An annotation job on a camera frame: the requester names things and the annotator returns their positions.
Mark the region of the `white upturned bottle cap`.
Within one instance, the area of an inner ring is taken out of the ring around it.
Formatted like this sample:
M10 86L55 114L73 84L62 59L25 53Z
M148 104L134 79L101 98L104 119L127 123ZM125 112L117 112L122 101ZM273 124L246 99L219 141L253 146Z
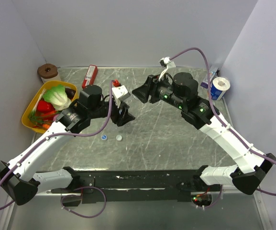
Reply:
M122 141L122 136L121 136L121 135L117 135L117 136L116 136L116 140L117 140L117 141Z

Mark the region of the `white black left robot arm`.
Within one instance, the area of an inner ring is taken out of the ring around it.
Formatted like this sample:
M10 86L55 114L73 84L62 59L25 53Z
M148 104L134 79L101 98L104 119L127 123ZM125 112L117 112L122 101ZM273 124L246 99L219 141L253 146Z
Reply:
M38 168L71 138L81 137L81 131L90 126L92 119L106 118L107 122L112 121L119 127L133 121L135 118L125 103L128 97L130 93L126 87L117 86L115 81L110 83L108 101L102 97L101 87L88 85L26 151L9 162L0 161L0 187L19 206L43 191L57 188L70 193L77 191L80 175L72 168L45 173L38 173Z

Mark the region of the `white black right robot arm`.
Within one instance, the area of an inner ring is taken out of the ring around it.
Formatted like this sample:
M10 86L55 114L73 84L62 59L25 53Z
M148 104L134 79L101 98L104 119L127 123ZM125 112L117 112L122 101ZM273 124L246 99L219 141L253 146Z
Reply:
M273 164L252 154L248 142L241 143L236 132L224 116L214 115L208 100L198 96L198 82L190 73L177 73L163 78L149 75L145 83L132 91L142 103L162 100L181 111L182 118L213 139L235 161L235 165L211 167L204 165L194 175L194 187L199 191L210 185L233 185L244 194L253 194Z

